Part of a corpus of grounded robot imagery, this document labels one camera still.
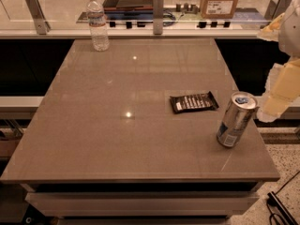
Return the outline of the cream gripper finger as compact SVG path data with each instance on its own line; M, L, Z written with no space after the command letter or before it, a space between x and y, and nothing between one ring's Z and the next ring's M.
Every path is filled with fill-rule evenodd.
M257 118L264 123L274 122L300 96L300 59L270 69L265 92L259 101Z
M283 39L284 15L285 13L281 13L268 25L262 28L258 32L257 38L265 41L280 42Z

